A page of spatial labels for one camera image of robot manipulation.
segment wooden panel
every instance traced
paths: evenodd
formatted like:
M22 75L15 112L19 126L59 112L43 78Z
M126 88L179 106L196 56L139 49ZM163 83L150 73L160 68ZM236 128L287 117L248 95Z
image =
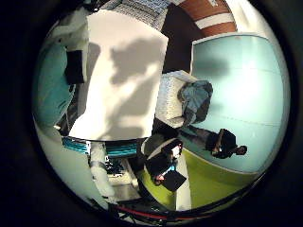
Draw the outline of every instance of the wooden panel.
M221 23L215 26L208 26L204 29L201 29L201 32L205 37L235 31L237 31L237 29L236 24L234 22Z
M230 12L229 7L223 0L217 0L218 6L211 6L208 0L187 0L179 6L194 20L198 21L205 17Z

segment red cable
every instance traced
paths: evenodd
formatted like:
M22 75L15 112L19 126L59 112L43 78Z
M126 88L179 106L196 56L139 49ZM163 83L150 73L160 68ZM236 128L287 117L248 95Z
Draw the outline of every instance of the red cable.
M143 213L140 211L135 211L135 210L131 210L129 208L126 207L122 207L122 206L117 206L117 209L120 209L122 211L126 211L128 213L134 214L134 215L139 215L139 216L143 216L143 217L148 217L148 218L157 218L157 219L168 219L168 217L166 216L158 216L158 215L152 215L152 214L148 214L148 213ZM186 219L195 219L195 218L182 218L182 217L178 217L176 219L180 219L180 220L186 220Z

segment person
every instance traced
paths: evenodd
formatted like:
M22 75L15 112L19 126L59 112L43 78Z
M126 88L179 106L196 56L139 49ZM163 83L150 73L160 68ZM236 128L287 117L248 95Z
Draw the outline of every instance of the person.
M226 129L220 129L219 133L198 129L191 125L187 127L196 135L189 134L184 131L179 133L186 137L190 142L211 152L211 155L216 158L230 158L233 154L244 155L247 151L247 146L239 146L236 143L236 136Z
M176 170L177 159L182 153L182 147L183 142L179 139L174 139L163 146L158 154L147 160L146 168L156 185L160 185L165 180L165 175L169 171Z

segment chair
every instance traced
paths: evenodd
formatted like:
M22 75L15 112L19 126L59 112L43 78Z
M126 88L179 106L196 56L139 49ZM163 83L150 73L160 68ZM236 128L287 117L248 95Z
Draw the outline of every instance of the chair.
M182 102L178 99L178 93L186 83L195 81L197 79L185 71L162 75L155 117L173 128L181 127L185 119L182 117Z
M152 26L161 31L167 15L169 1L146 0L111 0L101 9L117 11Z

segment black object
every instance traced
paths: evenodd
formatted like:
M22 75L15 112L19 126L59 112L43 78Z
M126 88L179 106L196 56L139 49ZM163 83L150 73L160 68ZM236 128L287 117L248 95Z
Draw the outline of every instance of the black object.
M180 174L178 171L171 170L164 176L162 185L165 186L169 191L176 191L187 178Z
M67 84L84 83L82 71L82 51L75 50L67 52L67 66L65 69Z
M156 176L167 171L172 165L169 158L162 152L154 155L152 158L146 161L146 169L154 180Z

